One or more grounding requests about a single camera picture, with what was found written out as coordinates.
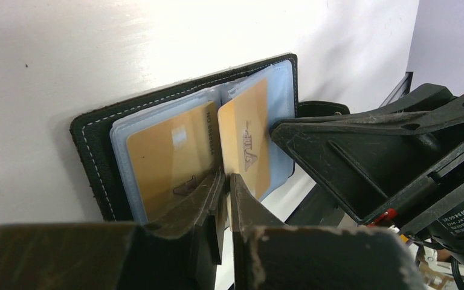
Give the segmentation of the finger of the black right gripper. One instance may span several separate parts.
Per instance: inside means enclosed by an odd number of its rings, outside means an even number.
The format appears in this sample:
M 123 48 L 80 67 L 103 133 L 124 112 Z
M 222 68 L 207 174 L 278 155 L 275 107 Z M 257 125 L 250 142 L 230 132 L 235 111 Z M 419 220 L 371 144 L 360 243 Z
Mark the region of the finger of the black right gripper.
M 356 114 L 277 121 L 270 136 L 354 220 L 399 224 L 464 181 L 464 94 L 426 83 Z

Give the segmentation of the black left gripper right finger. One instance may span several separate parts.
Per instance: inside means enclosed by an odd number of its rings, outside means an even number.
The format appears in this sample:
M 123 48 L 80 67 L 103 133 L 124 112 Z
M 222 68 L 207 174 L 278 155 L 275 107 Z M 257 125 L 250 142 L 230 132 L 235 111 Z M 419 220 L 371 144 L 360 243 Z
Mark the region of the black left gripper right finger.
M 236 289 L 424 289 L 408 248 L 381 227 L 289 226 L 230 176 Z

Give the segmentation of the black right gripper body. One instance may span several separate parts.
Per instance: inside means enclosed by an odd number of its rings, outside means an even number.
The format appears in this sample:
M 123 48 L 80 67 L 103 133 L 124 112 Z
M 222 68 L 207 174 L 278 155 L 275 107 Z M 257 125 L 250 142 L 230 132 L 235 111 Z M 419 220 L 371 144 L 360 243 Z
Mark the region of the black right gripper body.
M 448 250 L 464 265 L 464 137 L 390 137 L 366 156 L 377 191 L 366 224 L 395 227 L 409 239 Z

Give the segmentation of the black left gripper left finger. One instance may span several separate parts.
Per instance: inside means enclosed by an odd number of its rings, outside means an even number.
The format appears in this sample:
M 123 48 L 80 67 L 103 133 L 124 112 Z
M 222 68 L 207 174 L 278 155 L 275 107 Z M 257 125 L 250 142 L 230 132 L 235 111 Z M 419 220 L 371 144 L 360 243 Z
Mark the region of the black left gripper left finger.
M 213 289 L 225 180 L 214 171 L 146 225 L 0 225 L 0 289 Z

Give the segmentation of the black leather card holder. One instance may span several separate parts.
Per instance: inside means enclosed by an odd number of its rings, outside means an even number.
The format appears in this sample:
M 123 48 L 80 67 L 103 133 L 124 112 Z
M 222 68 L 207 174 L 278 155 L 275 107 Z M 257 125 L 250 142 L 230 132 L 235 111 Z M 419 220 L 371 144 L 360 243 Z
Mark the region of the black leather card holder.
M 292 71 L 290 80 L 298 118 L 335 115 L 337 112 L 343 115 L 349 114 L 349 108 L 341 103 L 299 101 L 297 55 L 286 53 L 158 88 L 153 92 L 95 109 L 73 119 L 69 131 L 103 219 L 108 222 L 133 220 L 109 136 L 113 122 L 142 109 L 156 109 L 202 89 L 251 76 L 267 66 L 286 60 L 289 61 Z

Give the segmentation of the gold VIP card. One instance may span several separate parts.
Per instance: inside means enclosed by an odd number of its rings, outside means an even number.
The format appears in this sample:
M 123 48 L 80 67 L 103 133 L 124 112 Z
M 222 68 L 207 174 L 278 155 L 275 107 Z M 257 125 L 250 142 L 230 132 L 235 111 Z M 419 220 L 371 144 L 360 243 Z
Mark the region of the gold VIP card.
M 240 174 L 257 199 L 271 183 L 267 93 L 267 79 L 262 79 L 217 112 L 224 172 Z

